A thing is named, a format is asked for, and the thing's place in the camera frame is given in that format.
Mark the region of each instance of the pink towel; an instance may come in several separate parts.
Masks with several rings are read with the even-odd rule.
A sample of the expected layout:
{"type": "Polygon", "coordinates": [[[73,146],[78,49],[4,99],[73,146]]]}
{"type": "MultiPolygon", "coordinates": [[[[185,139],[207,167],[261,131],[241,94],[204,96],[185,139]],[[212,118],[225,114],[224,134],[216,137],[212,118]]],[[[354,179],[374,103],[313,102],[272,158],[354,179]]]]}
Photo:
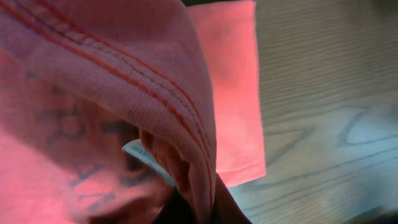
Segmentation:
{"type": "MultiPolygon", "coordinates": [[[[252,10],[250,5],[242,6],[252,10]]],[[[192,15],[201,33],[197,9],[192,15]]],[[[252,14],[248,46],[253,53],[252,14]]],[[[216,133],[208,68],[222,73],[209,62],[216,57],[208,55],[206,41],[199,38],[206,60],[179,0],[0,0],[0,222],[85,223],[89,216],[134,202],[126,223],[150,223],[172,187],[122,152],[121,146],[136,138],[174,178],[198,221],[209,220],[216,133]]],[[[219,63],[220,70],[226,69],[219,63]]],[[[248,66],[254,69],[247,70],[247,83],[234,74],[226,78],[233,84],[226,89],[237,82],[243,82],[236,85],[239,89],[254,87],[255,63],[248,66]]],[[[218,75],[211,77],[220,102],[218,75]]],[[[256,86],[251,93],[257,93],[256,86]]],[[[238,97],[238,104],[245,101],[239,94],[227,95],[238,97]]],[[[250,99],[258,109],[256,96],[250,99]]],[[[228,102],[216,106],[216,113],[226,111],[228,102]]],[[[244,107],[231,112],[250,116],[244,107]]],[[[223,121],[220,116],[221,129],[235,121],[242,133],[256,128],[245,119],[223,121]]],[[[240,151],[241,156],[252,154],[247,162],[217,162],[229,184],[248,180],[234,178],[240,172],[255,170],[249,179],[264,174],[264,169],[250,168],[258,161],[264,166],[263,150],[254,152],[260,146],[251,146],[257,131],[253,138],[250,132],[235,139],[250,144],[241,147],[251,152],[240,151]]],[[[218,156],[226,160],[228,136],[235,138],[217,135],[217,146],[224,148],[218,156]]]]}
{"type": "Polygon", "coordinates": [[[266,174],[254,1],[189,7],[213,84],[216,171],[227,186],[266,174]]]}

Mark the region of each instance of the wood grain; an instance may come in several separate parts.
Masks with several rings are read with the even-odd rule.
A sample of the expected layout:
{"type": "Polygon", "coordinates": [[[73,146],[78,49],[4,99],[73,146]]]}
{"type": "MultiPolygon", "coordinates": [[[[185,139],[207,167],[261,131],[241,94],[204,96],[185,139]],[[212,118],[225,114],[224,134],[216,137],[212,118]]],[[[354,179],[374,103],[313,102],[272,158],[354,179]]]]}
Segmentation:
{"type": "Polygon", "coordinates": [[[398,208],[398,1],[260,0],[267,176],[230,188],[254,223],[398,208]]]}

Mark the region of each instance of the stitched seam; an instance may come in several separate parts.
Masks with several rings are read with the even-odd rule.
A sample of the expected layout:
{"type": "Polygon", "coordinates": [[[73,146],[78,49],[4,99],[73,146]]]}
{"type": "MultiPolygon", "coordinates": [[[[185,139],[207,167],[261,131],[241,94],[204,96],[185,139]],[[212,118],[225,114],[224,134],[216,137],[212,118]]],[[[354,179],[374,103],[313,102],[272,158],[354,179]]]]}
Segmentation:
{"type": "MultiPolygon", "coordinates": [[[[71,45],[68,45],[66,43],[63,43],[63,42],[57,40],[56,38],[52,37],[50,34],[46,33],[46,31],[44,31],[40,27],[35,26],[31,21],[27,20],[22,14],[20,14],[17,11],[13,10],[11,7],[9,7],[3,1],[0,1],[0,6],[2,8],[4,8],[8,13],[13,15],[19,22],[23,23],[28,29],[32,29],[34,32],[36,32],[38,35],[41,35],[42,37],[44,37],[48,41],[53,42],[54,44],[63,47],[64,49],[70,51],[71,53],[74,53],[74,54],[76,54],[76,55],[78,55],[78,56],[80,56],[82,58],[85,58],[85,59],[91,61],[92,63],[96,64],[97,66],[107,70],[109,73],[112,73],[116,77],[124,80],[128,84],[135,85],[136,87],[141,89],[143,92],[147,93],[149,96],[157,99],[159,102],[161,102],[177,118],[179,123],[188,131],[188,133],[191,135],[193,140],[199,146],[199,148],[201,149],[202,154],[205,155],[203,153],[203,149],[200,147],[201,144],[199,143],[199,140],[192,133],[192,131],[189,128],[189,125],[184,120],[183,116],[180,115],[178,113],[178,111],[173,107],[173,105],[171,105],[161,95],[159,95],[155,91],[151,90],[147,86],[143,85],[142,83],[139,83],[137,80],[127,76],[125,73],[120,72],[119,70],[109,66],[108,64],[106,64],[105,62],[101,61],[100,59],[98,59],[98,58],[96,58],[96,57],[94,57],[94,56],[92,56],[92,55],[90,55],[90,54],[88,54],[88,53],[86,53],[84,51],[76,49],[76,48],[74,48],[71,45]]],[[[205,156],[205,164],[206,164],[206,168],[207,168],[207,171],[208,171],[209,182],[210,182],[210,208],[211,208],[212,207],[211,201],[212,201],[212,198],[213,198],[211,187],[213,186],[213,184],[212,184],[212,181],[211,181],[212,175],[211,175],[211,171],[210,171],[210,167],[209,167],[209,161],[208,161],[206,156],[205,156]]]]}
{"type": "MultiPolygon", "coordinates": [[[[58,17],[58,19],[60,19],[62,22],[68,24],[70,27],[74,28],[77,32],[79,32],[80,34],[85,35],[86,37],[92,38],[93,40],[104,44],[105,46],[115,50],[117,53],[123,54],[125,56],[128,56],[132,59],[134,59],[136,62],[140,63],[141,65],[143,65],[144,67],[148,68],[150,71],[154,72],[156,75],[158,75],[159,77],[163,78],[164,80],[167,80],[170,84],[172,84],[177,90],[179,90],[184,97],[189,101],[189,103],[191,104],[193,110],[196,112],[198,120],[201,124],[201,127],[203,128],[203,130],[205,130],[205,127],[203,125],[203,121],[201,120],[200,116],[199,116],[199,112],[195,106],[195,104],[193,103],[192,99],[188,96],[188,94],[185,92],[185,90],[180,87],[177,83],[175,83],[173,80],[171,80],[169,77],[167,77],[167,75],[160,73],[159,71],[157,71],[156,69],[152,68],[150,65],[148,65],[147,63],[143,62],[141,59],[139,59],[138,57],[134,56],[133,54],[130,54],[129,52],[120,49],[117,46],[114,46],[112,44],[110,44],[109,42],[105,41],[105,40],[101,40],[99,37],[95,36],[94,34],[91,34],[87,31],[85,31],[84,29],[80,28],[76,23],[74,23],[72,20],[70,20],[68,17],[64,16],[61,12],[59,12],[55,7],[53,7],[51,4],[49,4],[47,1],[43,1],[43,0],[35,0],[39,5],[45,7],[47,10],[49,10],[50,12],[52,12],[55,16],[58,17]]],[[[58,34],[66,37],[69,39],[69,37],[66,36],[66,34],[57,31],[58,34]]],[[[138,73],[140,73],[141,75],[145,76],[146,78],[150,79],[152,82],[158,84],[160,87],[162,87],[163,89],[167,90],[171,95],[173,95],[174,97],[176,97],[176,99],[178,99],[178,101],[185,107],[185,109],[187,109],[187,111],[190,113],[191,117],[193,118],[193,114],[190,110],[188,110],[187,106],[185,104],[182,103],[181,99],[179,97],[177,97],[176,95],[174,95],[169,89],[167,89],[166,87],[162,86],[160,83],[155,82],[155,80],[151,79],[149,76],[143,74],[141,71],[139,71],[137,68],[134,68],[133,65],[131,65],[130,63],[128,63],[125,59],[123,59],[122,57],[118,57],[115,54],[112,54],[111,52],[107,52],[105,51],[105,49],[102,49],[100,47],[96,47],[96,46],[91,46],[94,49],[98,49],[98,50],[102,50],[103,52],[112,55],[113,57],[116,57],[118,59],[121,59],[124,63],[126,63],[127,65],[130,65],[131,68],[135,69],[138,73]]],[[[210,147],[210,141],[209,141],[209,137],[206,133],[206,131],[204,131],[204,135],[205,135],[205,139],[207,141],[208,146],[210,147]]]]}

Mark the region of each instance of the dark fabric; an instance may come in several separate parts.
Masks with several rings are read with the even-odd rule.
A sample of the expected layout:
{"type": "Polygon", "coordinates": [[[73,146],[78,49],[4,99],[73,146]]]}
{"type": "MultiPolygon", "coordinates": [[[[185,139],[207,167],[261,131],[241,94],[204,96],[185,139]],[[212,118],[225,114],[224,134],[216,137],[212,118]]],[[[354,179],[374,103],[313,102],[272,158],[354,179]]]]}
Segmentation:
{"type": "MultiPolygon", "coordinates": [[[[189,203],[180,195],[177,189],[174,190],[170,200],[163,207],[153,224],[165,223],[196,223],[196,218],[192,212],[189,203]]],[[[221,219],[217,210],[217,201],[215,201],[211,224],[221,224],[221,219]]]]}
{"type": "Polygon", "coordinates": [[[197,4],[208,4],[212,2],[221,2],[221,1],[238,1],[238,0],[181,0],[186,6],[194,6],[197,4]]]}

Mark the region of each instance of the white tag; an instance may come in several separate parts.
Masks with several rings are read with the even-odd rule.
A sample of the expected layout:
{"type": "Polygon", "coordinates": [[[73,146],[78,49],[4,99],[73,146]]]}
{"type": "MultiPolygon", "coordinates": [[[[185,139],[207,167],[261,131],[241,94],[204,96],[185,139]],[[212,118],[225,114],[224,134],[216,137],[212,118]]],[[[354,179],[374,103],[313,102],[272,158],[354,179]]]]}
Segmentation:
{"type": "Polygon", "coordinates": [[[141,162],[147,164],[149,167],[158,172],[164,180],[172,186],[175,186],[175,182],[170,174],[161,167],[152,155],[147,152],[141,143],[140,139],[133,140],[122,147],[123,151],[139,159],[141,162]]]}

